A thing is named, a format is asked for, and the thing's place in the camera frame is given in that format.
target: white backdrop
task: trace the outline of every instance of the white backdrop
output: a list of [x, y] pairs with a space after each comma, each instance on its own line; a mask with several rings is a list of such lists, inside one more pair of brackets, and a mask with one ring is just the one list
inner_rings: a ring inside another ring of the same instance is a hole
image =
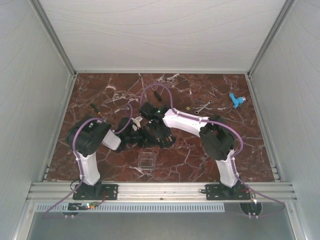
[[0, 0], [0, 239], [47, 163], [69, 72], [28, 0]]
[[307, 239], [320, 239], [320, 2], [296, 0], [253, 83]]
[[40, 0], [77, 71], [248, 71], [285, 0]]

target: blue spray nozzle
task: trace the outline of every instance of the blue spray nozzle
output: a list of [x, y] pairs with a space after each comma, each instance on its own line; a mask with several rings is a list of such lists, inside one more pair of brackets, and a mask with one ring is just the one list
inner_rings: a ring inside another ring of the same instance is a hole
[[244, 96], [235, 98], [235, 95], [233, 93], [229, 94], [229, 97], [231, 98], [232, 102], [233, 102], [233, 107], [236, 109], [237, 107], [239, 107], [240, 104], [243, 104], [246, 101], [246, 98]]

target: metal wrench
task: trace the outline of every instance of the metal wrench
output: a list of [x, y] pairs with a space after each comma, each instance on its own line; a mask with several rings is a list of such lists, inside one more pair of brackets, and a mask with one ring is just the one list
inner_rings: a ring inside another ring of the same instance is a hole
[[212, 101], [208, 101], [208, 103], [206, 105], [204, 105], [202, 108], [200, 108], [198, 111], [195, 111], [194, 114], [198, 115], [203, 109], [205, 109], [209, 104], [211, 104]]

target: screwdriver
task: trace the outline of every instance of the screwdriver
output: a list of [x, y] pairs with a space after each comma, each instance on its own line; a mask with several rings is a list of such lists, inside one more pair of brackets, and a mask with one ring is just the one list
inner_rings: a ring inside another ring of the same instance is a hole
[[155, 95], [156, 99], [158, 99], [159, 101], [162, 101], [162, 97], [160, 96], [160, 94], [154, 90], [153, 87], [151, 87], [152, 91], [153, 91], [153, 94]]
[[96, 105], [91, 103], [90, 107], [92, 108], [93, 111], [95, 111], [96, 114], [100, 115], [107, 122], [107, 119], [104, 116], [101, 115], [100, 110], [97, 108]]

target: brown marble table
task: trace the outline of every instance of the brown marble table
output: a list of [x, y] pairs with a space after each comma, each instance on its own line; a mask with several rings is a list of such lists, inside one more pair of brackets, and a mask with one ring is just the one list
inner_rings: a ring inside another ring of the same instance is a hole
[[[75, 157], [65, 142], [70, 127], [87, 114], [95, 115], [90, 103], [97, 105], [102, 115], [115, 129], [125, 116], [125, 104], [133, 106], [138, 116], [140, 95], [145, 86], [162, 83], [170, 88], [173, 105], [180, 111], [194, 114], [212, 100], [200, 116], [222, 116], [227, 124], [242, 136], [244, 149], [236, 157], [237, 170], [248, 182], [274, 181], [270, 162], [243, 74], [137, 74], [137, 73], [81, 73], [78, 75], [65, 114], [62, 129], [54, 150], [46, 180], [71, 181], [79, 176]], [[159, 103], [148, 90], [147, 100], [154, 106], [170, 105], [168, 93], [158, 88], [162, 96]], [[247, 101], [233, 108], [229, 93], [244, 96]], [[97, 151], [97, 165], [105, 181], [123, 182], [217, 182], [220, 175], [216, 162], [202, 148], [200, 138], [178, 129], [172, 129], [176, 143], [170, 148], [133, 147], [116, 153], [101, 145]], [[140, 152], [156, 153], [154, 170], [138, 168]]]

